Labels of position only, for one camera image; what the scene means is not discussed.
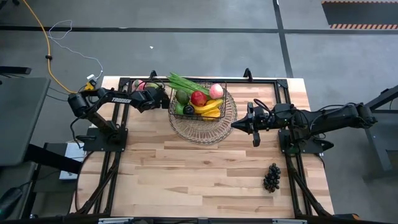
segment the concrete floor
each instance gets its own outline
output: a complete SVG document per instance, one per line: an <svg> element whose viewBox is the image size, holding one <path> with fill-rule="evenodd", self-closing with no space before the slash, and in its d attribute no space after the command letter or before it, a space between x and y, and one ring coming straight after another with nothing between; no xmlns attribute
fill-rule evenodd
<svg viewBox="0 0 398 224"><path fill-rule="evenodd" d="M279 0L279 4L285 29L328 29L319 0ZM35 0L31 6L45 26L71 19L74 26L91 27L277 27L272 0ZM0 11L0 25L37 24L24 5L8 4ZM48 76L43 33L0 31L0 37L1 65L27 66L32 68L32 77ZM396 35L289 34L286 41L293 75L305 79L313 110L349 101L367 102L398 83ZM188 76L240 77L249 67L256 77L286 77L278 34L72 32L61 43L97 57L104 75L148 75L156 70L159 75L175 71ZM89 74L99 73L95 61L83 60L55 44L52 55L53 73L72 90L79 89ZM51 86L62 90L55 82ZM49 94L65 98L52 90ZM47 98L32 142L41 146L71 140L73 119L67 103ZM76 133L84 134L88 125L79 121ZM327 139L335 143L325 153L335 213L397 223L398 181L362 180L379 166L364 131L334 131ZM68 200L61 201L64 203L58 205L65 205L63 208L49 203L36 210L44 216L66 213Z"/></svg>

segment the red apple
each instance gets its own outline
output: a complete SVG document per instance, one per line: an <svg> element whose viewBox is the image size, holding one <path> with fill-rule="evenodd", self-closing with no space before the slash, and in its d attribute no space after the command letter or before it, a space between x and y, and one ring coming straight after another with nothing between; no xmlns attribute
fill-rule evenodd
<svg viewBox="0 0 398 224"><path fill-rule="evenodd" d="M201 91L194 91L191 95L191 102L195 106L204 106L207 102L207 96Z"/></svg>

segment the fruit basket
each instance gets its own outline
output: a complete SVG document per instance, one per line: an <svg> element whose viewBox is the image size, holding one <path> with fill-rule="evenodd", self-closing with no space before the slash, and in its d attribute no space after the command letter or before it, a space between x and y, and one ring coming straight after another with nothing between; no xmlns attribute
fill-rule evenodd
<svg viewBox="0 0 398 224"><path fill-rule="evenodd" d="M223 100L222 103L220 103L217 108L220 110L220 116L219 117L214 117L214 116L205 116L201 115L198 113L195 113L193 115L190 114L181 114L176 112L176 107L178 107L179 102L177 101L176 97L176 90L172 89L171 92L171 101L170 101L170 106L169 106L169 115L174 116L176 119L187 119L187 120L196 120L196 121L210 121L210 122L219 122L222 118L225 117L225 108L226 108L226 95L227 95L227 89L226 89L226 82L223 80L205 80L205 79L191 79L188 78L190 81L193 81L194 83L197 83L201 85L202 87L205 87L207 89L210 89L210 87L214 84L219 84L223 88L223 96L219 98L218 100Z"/></svg>

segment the wooden table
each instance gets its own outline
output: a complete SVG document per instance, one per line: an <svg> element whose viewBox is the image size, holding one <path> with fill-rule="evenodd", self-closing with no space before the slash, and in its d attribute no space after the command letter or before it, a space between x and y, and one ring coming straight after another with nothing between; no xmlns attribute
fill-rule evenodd
<svg viewBox="0 0 398 224"><path fill-rule="evenodd" d="M117 89L119 78L104 77L103 87ZM287 80L292 103L299 109L309 110L304 80ZM228 84L228 91L236 102L238 119L246 115L247 102L253 98L259 98L270 108L275 105L271 85ZM114 105L108 103L99 113L111 119L113 108ZM237 129L217 144L202 146L186 142L173 132L167 110L140 114L134 108L129 110L127 127L129 137L119 166L112 216L294 217L277 130L262 131L259 147L252 146L252 135ZM95 152L83 167L78 183L80 206L98 185L103 157L103 152ZM273 162L282 173L280 190L270 194L263 189L262 180ZM303 164L309 189L324 208L333 213L322 162L313 155L303 154ZM302 193L297 189L304 212Z"/></svg>

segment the yellow cable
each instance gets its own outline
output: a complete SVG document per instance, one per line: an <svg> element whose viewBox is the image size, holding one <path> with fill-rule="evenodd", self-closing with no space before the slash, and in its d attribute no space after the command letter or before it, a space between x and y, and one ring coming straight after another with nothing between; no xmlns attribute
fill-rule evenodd
<svg viewBox="0 0 398 224"><path fill-rule="evenodd" d="M45 29L42 25L42 23L40 22L40 19L36 16L35 12L32 10L32 8L29 6L29 4L26 2L26 0L23 0L23 2L25 3L26 7L29 9L29 11L32 13L32 15L35 17L36 21L39 23L40 27L42 28L45 40L47 41L47 55L51 56L51 49L50 49L50 41L49 38L47 37L47 33L45 32ZM57 80L57 78L55 78L55 76L52 74L51 72L51 66L50 66L50 59L47 59L47 65L48 65L48 70L49 70L49 74L51 75L51 77L67 92L69 93L76 93L75 91L71 91L69 90L67 87L65 87L64 85L62 85L62 83L60 81Z"/></svg>

